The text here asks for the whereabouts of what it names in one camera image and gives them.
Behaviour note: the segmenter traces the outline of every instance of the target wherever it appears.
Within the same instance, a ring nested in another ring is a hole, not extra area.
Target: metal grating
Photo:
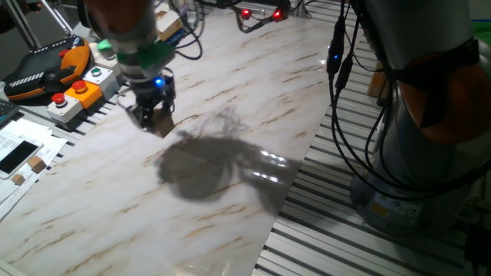
[[[313,19],[334,23],[339,4],[320,3],[316,8],[312,4],[308,11]],[[349,18],[354,25],[352,13]],[[376,57],[363,39],[355,54],[365,67],[374,67]],[[358,154],[363,153],[381,110],[376,99],[367,95],[370,80],[371,73],[355,63],[339,100],[340,123]],[[352,157],[347,150],[345,154]],[[352,178],[332,140],[329,107],[252,275],[463,274],[465,232],[452,228],[439,239],[394,238],[380,233],[354,210]]]

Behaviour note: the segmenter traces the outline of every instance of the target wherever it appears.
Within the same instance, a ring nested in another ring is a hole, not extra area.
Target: cable
[[[298,8],[300,8],[300,5],[302,4],[302,2],[303,2],[303,1],[304,1],[304,0],[300,0],[300,1],[298,2],[297,6],[296,6],[295,8],[293,8],[293,9],[291,9],[291,10],[290,10],[290,12],[294,12],[294,11],[296,11]]]
[[[411,175],[409,169],[407,169],[406,167],[406,163],[404,162],[404,159],[402,158],[402,153],[400,151],[400,144],[399,144],[399,123],[397,122],[397,114],[399,113],[399,93],[397,92],[397,90],[395,91],[395,94],[396,94],[396,112],[395,112],[394,122],[396,127],[396,143],[397,143],[397,152],[399,153],[399,160],[407,176],[409,176],[409,178],[416,184],[420,186],[425,186],[423,183],[419,182]]]
[[[389,80],[389,93],[387,94],[387,99],[386,99],[386,104],[387,104],[387,114],[390,116],[392,114],[392,105],[393,105],[393,96],[394,96],[394,83],[392,80]],[[385,137],[387,136],[387,132],[389,130],[389,125],[390,122],[388,122],[388,117],[387,117],[387,122],[384,124],[384,128],[382,129],[382,140],[381,140],[381,147],[379,149],[379,158],[381,160],[381,165],[386,174],[389,175],[389,177],[392,178],[394,182],[396,182],[400,186],[405,186],[406,184],[402,183],[399,179],[397,179],[394,174],[388,169],[387,164],[385,163],[385,157],[384,157],[384,144],[385,144]]]
[[[310,5],[311,3],[324,3],[325,4],[325,2],[323,2],[323,1],[311,0],[311,1],[306,2],[305,5]]]
[[[203,0],[197,0],[198,3],[200,3],[201,5],[208,5],[208,6],[211,6],[211,7],[216,7],[216,8],[230,8],[230,7],[233,7],[237,4],[239,4],[240,2],[242,2],[242,0],[237,0],[237,1],[234,1],[230,4],[216,4],[216,3],[212,3],[212,2],[205,2]]]
[[[334,38],[331,42],[331,47],[329,48],[329,57],[328,57],[328,74],[329,74],[329,79],[332,80],[334,79],[334,75],[339,71],[339,64],[341,63],[340,61],[340,56],[342,56],[342,44],[339,44],[339,41],[336,41],[337,39],[344,40],[344,32],[343,30],[340,30],[339,27],[343,26],[343,24],[339,25],[339,21],[343,21],[344,19],[342,18],[344,12],[342,8],[342,3],[341,3],[341,14],[340,18],[338,19],[338,23],[336,23],[334,27]],[[358,33],[358,27],[360,24],[360,19],[357,19],[356,25],[354,27],[354,38],[356,38],[356,34]],[[338,80],[336,82],[336,88],[337,91],[341,92],[342,89],[346,86],[346,83],[348,82],[349,78],[349,71],[351,71],[351,66],[353,64],[352,62],[352,53],[354,51],[354,44],[351,45],[350,52],[348,53],[348,56],[346,59],[343,61],[343,64],[341,66],[341,71],[339,73]],[[351,155],[356,159],[357,162],[359,162],[368,172],[376,176],[378,179],[388,183],[391,186],[396,186],[399,189],[403,189],[406,191],[411,191],[411,192],[421,192],[419,189],[415,189],[414,187],[401,187],[404,186],[403,183],[399,182],[398,184],[394,184],[391,181],[385,179],[382,175],[380,175],[378,172],[374,171],[372,168],[370,168],[365,162],[363,162],[360,157],[356,154],[356,152],[351,148],[349,145],[348,141],[344,137],[344,134],[341,130],[341,127],[339,125],[338,119],[337,119],[337,114],[336,114],[336,109],[333,107],[333,112],[332,112],[332,120],[335,122],[336,127],[338,128],[339,136],[343,140],[344,145],[348,148],[348,151],[351,153]]]
[[[387,85],[387,78],[385,79],[384,81],[384,84],[382,85],[382,88],[381,88],[381,92],[379,94],[382,94],[384,92],[384,89],[385,89],[385,86]],[[375,133],[375,130],[377,129],[378,127],[378,124],[380,123],[380,121],[382,120],[382,117],[384,116],[385,114],[385,110],[387,109],[386,105],[384,104],[384,106],[382,107],[382,111],[381,113],[378,115],[378,118],[377,120],[375,121],[375,124],[374,124],[374,127],[371,128],[371,131],[370,131],[370,134],[368,134],[368,137],[367,137],[367,142],[365,143],[365,160],[367,161],[367,165],[370,167],[370,168],[374,168],[372,165],[371,165],[371,162],[370,162],[370,157],[368,156],[368,147],[370,146],[370,141],[371,141],[371,137],[374,135]]]
[[[252,31],[255,31],[255,30],[261,28],[262,26],[264,26],[264,25],[266,25],[272,21],[271,17],[267,17],[267,18],[263,18],[263,19],[256,19],[256,20],[259,20],[259,22],[257,22],[252,27],[248,27],[248,26],[245,26],[242,22],[242,17],[241,17],[242,9],[237,8],[237,7],[230,7],[230,9],[232,9],[236,13],[237,27],[244,34],[248,34]]]
[[[383,177],[379,177],[380,175],[378,175],[374,170],[372,169],[369,169],[366,167],[366,164],[364,164],[360,159],[359,157],[356,155],[356,153],[353,151],[353,149],[351,148],[351,146],[349,145],[348,141],[346,140],[346,138],[344,137],[344,134],[341,130],[341,126],[339,125],[339,122],[338,122],[338,116],[337,116],[337,104],[338,104],[338,98],[339,98],[339,94],[342,90],[341,89],[338,89],[337,90],[337,93],[336,95],[334,95],[334,85],[333,85],[333,82],[334,82],[334,77],[332,77],[331,75],[329,76],[329,82],[330,82],[330,85],[329,85],[329,89],[330,89],[330,96],[331,96],[331,102],[332,102],[332,122],[331,122],[331,131],[333,133],[333,139],[334,139],[334,144],[336,145],[336,147],[338,148],[340,154],[341,154],[341,157],[343,157],[343,160],[346,162],[347,166],[350,168],[350,170],[361,180],[363,181],[365,184],[367,184],[368,186],[370,186],[373,190],[379,192],[380,194],[384,195],[384,196],[389,196],[393,199],[402,199],[402,200],[422,200],[422,199],[428,199],[428,198],[431,198],[431,197],[434,197],[434,196],[439,196],[439,195],[442,195],[444,194],[445,192],[449,192],[449,191],[452,191],[454,189],[458,189],[460,187],[463,187],[465,185],[468,185],[469,183],[471,182],[474,182],[476,179],[478,179],[479,177],[481,177],[484,173],[486,173],[489,169],[491,169],[491,159],[488,159],[485,163],[483,163],[480,167],[478,168],[475,168],[475,169],[472,169],[470,170],[469,172],[466,172],[464,173],[462,176],[460,177],[457,177],[453,180],[450,180],[448,182],[445,182],[445,183],[441,183],[440,185],[438,185],[437,187],[435,188],[432,188],[432,189],[426,189],[426,190],[421,190],[421,189],[415,189],[414,187],[410,187],[408,189],[408,187],[401,187],[401,186],[398,186],[390,181],[387,181],[386,179],[384,179]],[[387,100],[386,101],[386,104],[392,104],[392,94],[389,94],[389,99],[390,100]],[[339,133],[339,136],[341,137],[341,139],[343,140],[343,143],[344,145],[348,148],[348,150],[350,151],[350,153],[355,157],[355,159],[357,159],[357,161],[368,171],[370,172],[373,176],[377,177],[379,180],[385,182],[387,185],[389,185],[390,187],[393,187],[395,189],[400,189],[400,190],[407,190],[407,191],[410,191],[410,192],[420,192],[420,193],[426,193],[426,195],[422,195],[422,196],[418,196],[418,197],[400,197],[400,196],[395,196],[395,195],[390,195],[390,194],[387,194],[386,192],[383,192],[381,190],[379,190],[377,187],[373,186],[372,184],[370,184],[364,177],[362,177],[360,175],[360,173],[358,173],[358,171],[351,165],[351,162],[346,158],[346,155],[344,154],[344,152],[342,151],[341,149],[341,146],[338,142],[338,138],[336,137],[336,129],[338,130],[338,133]]]
[[[351,45],[351,39],[349,37],[348,32],[347,31],[344,31],[344,33],[346,34],[346,38],[348,39],[349,45]],[[361,62],[358,60],[358,57],[356,56],[356,54],[353,53],[353,57],[356,60],[356,63],[358,64],[358,66],[362,67],[363,69],[365,69],[368,72],[371,72],[371,73],[375,73],[375,72],[381,73],[381,72],[384,72],[384,69],[383,68],[380,69],[380,70],[371,70],[371,69],[368,69],[363,64],[361,64]]]
[[[201,29],[199,30],[199,34],[196,36],[196,38],[194,38],[191,42],[189,43],[186,43],[184,45],[177,45],[176,46],[176,49],[182,49],[182,48],[186,48],[194,43],[196,43],[198,41],[198,39],[201,37],[201,35],[203,34],[203,32],[205,31],[205,8],[203,5],[199,4],[197,5],[196,7],[200,7],[200,10],[197,12],[197,15],[201,14],[202,18],[201,19],[198,19],[197,16],[196,16],[196,22],[199,22],[202,21],[203,23],[201,24]]]
[[[343,150],[339,144],[338,138],[336,136],[336,123],[335,123],[335,121],[337,120],[336,108],[338,105],[339,92],[340,91],[338,91],[337,96],[334,95],[334,81],[332,79],[330,79],[329,80],[329,94],[331,97],[331,108],[332,108],[332,118],[331,118],[332,138],[334,140],[334,144],[336,145],[336,148],[338,148],[338,151],[341,154],[342,159],[344,160],[346,165],[350,168],[350,170],[356,175],[356,177],[358,177],[364,184],[366,184],[367,186],[372,188],[375,192],[378,192],[381,195],[387,196],[391,199],[399,199],[399,200],[408,200],[409,201],[409,200],[422,200],[422,199],[428,199],[428,198],[434,197],[435,195],[425,195],[425,196],[414,197],[414,198],[391,195],[389,193],[386,193],[386,192],[380,190],[379,188],[377,188],[373,184],[369,183],[362,175],[360,175],[360,173],[353,167],[353,165],[351,165],[351,162],[348,160],[348,158],[346,158],[346,155],[344,154],[344,152],[343,152]]]
[[[198,43],[198,47],[199,47],[199,54],[196,56],[196,57],[190,57],[186,54],[183,54],[181,53],[180,51],[176,51],[176,54],[182,56],[183,58],[187,58],[191,61],[197,61],[199,60],[202,56],[203,56],[203,46],[201,45],[201,41],[199,41],[199,38],[198,36],[196,35],[196,33],[194,32],[194,30],[191,28],[191,26],[189,26],[189,22],[183,18],[180,14],[180,12],[178,11],[177,7],[174,5],[174,2],[173,0],[169,0],[169,6],[179,15],[179,18],[181,20],[181,22],[184,24],[184,26],[186,28],[189,29],[189,31],[191,32],[191,34],[193,35],[193,37],[195,38],[196,40],[196,43]]]

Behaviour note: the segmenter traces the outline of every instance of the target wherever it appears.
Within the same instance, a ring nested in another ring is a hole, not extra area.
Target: marble surface
[[[204,57],[170,64],[176,128],[109,113],[0,222],[0,259],[27,275],[250,275],[328,109],[332,27],[242,34],[230,11],[209,16]]]

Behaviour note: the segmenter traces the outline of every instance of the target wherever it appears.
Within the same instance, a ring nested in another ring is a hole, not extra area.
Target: red light
[[[282,17],[282,13],[280,11],[275,11],[275,13],[273,13],[273,18],[276,20],[276,21],[280,21],[283,19]]]
[[[251,12],[248,9],[243,9],[240,16],[242,16],[244,19],[249,19],[251,18]]]

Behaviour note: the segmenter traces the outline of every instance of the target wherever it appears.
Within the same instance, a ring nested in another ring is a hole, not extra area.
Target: metal rod
[[[26,45],[29,50],[35,51],[41,48],[41,43],[34,35],[31,26],[29,25],[27,19],[22,13],[21,7],[18,6],[16,1],[12,0],[2,0],[4,3],[7,12],[10,14],[11,19],[14,21],[15,26],[18,31],[21,33],[22,38],[24,39]]]
[[[56,20],[56,22],[60,25],[63,31],[67,33],[67,35],[70,35],[71,34],[70,30],[67,29],[67,27],[63,24],[63,22],[60,21],[60,18],[54,13],[53,9],[51,9],[51,7],[48,5],[46,0],[41,0],[41,2],[43,3],[43,6],[48,10],[48,12],[51,13],[51,16]]]
[[[63,6],[60,5],[60,4],[57,4],[57,6],[54,7],[53,12],[58,16],[58,18],[60,19],[61,23],[63,23],[63,25],[65,25],[65,27],[67,28],[67,30],[70,31],[70,34],[69,35],[73,35],[74,34],[74,29],[72,29],[70,27],[70,24],[68,24],[68,22],[66,20],[64,20],[64,17],[60,14],[60,12],[58,11],[58,8],[63,8]]]

